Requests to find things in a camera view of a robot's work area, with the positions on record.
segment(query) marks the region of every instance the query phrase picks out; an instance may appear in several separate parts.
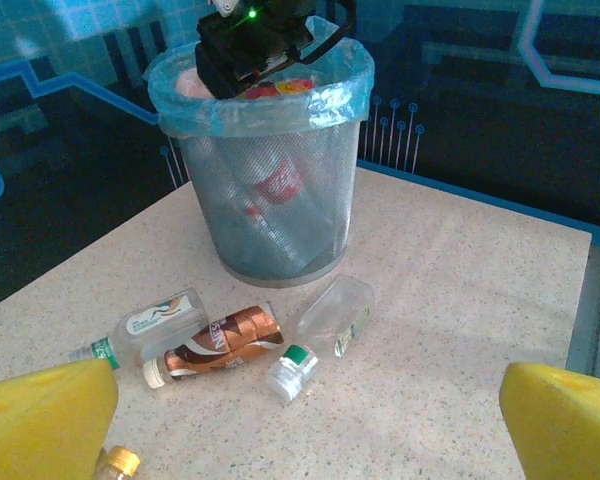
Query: empty water bottle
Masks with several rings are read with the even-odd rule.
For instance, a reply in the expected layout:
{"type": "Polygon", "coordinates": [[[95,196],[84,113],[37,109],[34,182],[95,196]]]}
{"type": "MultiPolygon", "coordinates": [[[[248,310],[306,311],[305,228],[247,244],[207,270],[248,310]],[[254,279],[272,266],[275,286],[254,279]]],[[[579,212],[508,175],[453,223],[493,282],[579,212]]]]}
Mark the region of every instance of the empty water bottle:
{"type": "Polygon", "coordinates": [[[188,288],[125,315],[109,335],[74,351],[69,359],[106,358],[114,370],[142,365],[208,324],[198,294],[188,288]]]}
{"type": "Polygon", "coordinates": [[[293,400],[313,377],[318,359],[342,357],[375,313],[373,289],[355,278],[338,275],[299,322],[287,326],[293,344],[266,376],[269,387],[293,400]]]}
{"type": "Polygon", "coordinates": [[[263,209],[255,205],[245,209],[249,229],[254,242],[246,249],[251,258],[251,271],[259,271],[263,278],[291,277],[304,268],[280,225],[271,225],[263,215],[263,209]]]}

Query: white bottle cap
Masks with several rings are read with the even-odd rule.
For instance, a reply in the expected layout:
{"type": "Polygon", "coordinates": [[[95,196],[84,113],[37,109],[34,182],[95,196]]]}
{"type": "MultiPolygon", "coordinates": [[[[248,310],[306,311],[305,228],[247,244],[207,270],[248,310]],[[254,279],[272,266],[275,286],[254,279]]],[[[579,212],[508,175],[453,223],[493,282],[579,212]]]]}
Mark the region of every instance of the white bottle cap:
{"type": "Polygon", "coordinates": [[[149,385],[151,388],[160,388],[167,384],[167,382],[164,381],[164,378],[162,378],[160,370],[158,370],[157,358],[149,360],[142,366],[142,374],[144,375],[144,379],[147,381],[147,385],[149,385]]]}

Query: plastic bottle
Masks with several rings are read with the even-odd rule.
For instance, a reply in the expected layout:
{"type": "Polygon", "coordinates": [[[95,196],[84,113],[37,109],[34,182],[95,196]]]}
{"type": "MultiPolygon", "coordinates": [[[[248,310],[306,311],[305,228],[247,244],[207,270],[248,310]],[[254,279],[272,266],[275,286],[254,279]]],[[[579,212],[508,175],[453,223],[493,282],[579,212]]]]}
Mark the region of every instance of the plastic bottle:
{"type": "Polygon", "coordinates": [[[375,314],[373,289],[338,275],[302,315],[293,344],[267,372],[269,387],[293,400],[316,372],[319,358],[342,357],[375,314]]]}
{"type": "Polygon", "coordinates": [[[259,209],[263,222],[258,226],[264,225],[271,232],[260,237],[269,252],[287,258],[287,267],[280,270],[280,276],[302,276],[314,260],[330,250],[334,237],[331,219],[304,183],[299,167],[302,159],[297,158],[302,150],[299,145],[283,144],[283,139],[276,139],[262,151],[237,142],[233,148],[245,157],[235,177],[259,209]]]}
{"type": "Polygon", "coordinates": [[[136,473],[138,465],[140,465],[140,457],[131,450],[116,445],[108,454],[98,457],[91,478],[92,480],[128,480],[136,473]]]}
{"type": "Polygon", "coordinates": [[[297,250],[280,228],[269,225],[262,212],[257,206],[245,209],[248,231],[253,232],[250,268],[263,278],[292,278],[306,266],[306,260],[298,261],[297,250]]]}
{"type": "Polygon", "coordinates": [[[181,345],[208,324],[198,294],[188,288],[125,315],[107,337],[76,350],[69,359],[106,358],[114,370],[142,366],[181,345]]]}
{"type": "Polygon", "coordinates": [[[160,388],[192,375],[237,367],[283,343],[267,302],[211,323],[185,344],[145,363],[142,373],[151,388],[160,388]]]}

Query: bottle label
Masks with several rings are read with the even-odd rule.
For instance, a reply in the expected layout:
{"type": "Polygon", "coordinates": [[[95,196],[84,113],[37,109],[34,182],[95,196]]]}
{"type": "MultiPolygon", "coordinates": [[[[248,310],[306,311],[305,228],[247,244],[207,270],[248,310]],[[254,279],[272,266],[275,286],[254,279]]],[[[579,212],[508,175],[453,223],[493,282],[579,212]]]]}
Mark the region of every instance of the bottle label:
{"type": "Polygon", "coordinates": [[[184,345],[164,354],[175,380],[188,375],[233,368],[284,343],[280,326],[261,307],[249,307],[217,320],[184,345]]]}
{"type": "Polygon", "coordinates": [[[178,295],[162,303],[152,306],[143,312],[131,315],[127,319],[127,332],[140,335],[182,313],[193,310],[186,295],[178,295]]]}
{"type": "Polygon", "coordinates": [[[276,90],[283,95],[288,95],[290,93],[302,93],[307,92],[313,88],[313,83],[311,80],[304,79],[294,79],[289,80],[288,82],[278,82],[276,83],[276,90]]]}
{"type": "Polygon", "coordinates": [[[336,357],[342,357],[344,352],[349,347],[351,340],[356,338],[360,332],[367,326],[371,319],[371,308],[366,307],[362,314],[358,315],[358,318],[351,324],[347,330],[340,335],[340,338],[336,341],[335,354],[336,357]]]}
{"type": "Polygon", "coordinates": [[[116,360],[116,356],[113,354],[113,349],[109,343],[109,337],[104,337],[97,342],[93,342],[91,344],[91,352],[93,353],[93,358],[106,358],[109,360],[112,369],[115,370],[120,367],[118,360],[116,360]]]}
{"type": "Polygon", "coordinates": [[[284,160],[269,178],[256,184],[256,188],[273,204],[288,202],[302,190],[302,178],[293,163],[284,160]]]}

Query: bottle cap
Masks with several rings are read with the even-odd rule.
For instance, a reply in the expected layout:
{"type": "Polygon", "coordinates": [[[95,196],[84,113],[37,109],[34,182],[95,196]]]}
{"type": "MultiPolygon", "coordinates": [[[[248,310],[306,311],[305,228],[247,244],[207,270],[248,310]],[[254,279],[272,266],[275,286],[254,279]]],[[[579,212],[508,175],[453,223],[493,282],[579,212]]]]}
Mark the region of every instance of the bottle cap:
{"type": "Polygon", "coordinates": [[[147,381],[147,385],[149,385],[151,388],[160,388],[167,384],[167,382],[164,381],[164,378],[162,378],[160,370],[158,370],[157,358],[149,360],[142,366],[142,374],[144,375],[144,379],[147,381]]]}
{"type": "Polygon", "coordinates": [[[132,477],[140,465],[140,457],[128,448],[116,445],[107,454],[106,462],[125,475],[132,477]]]}

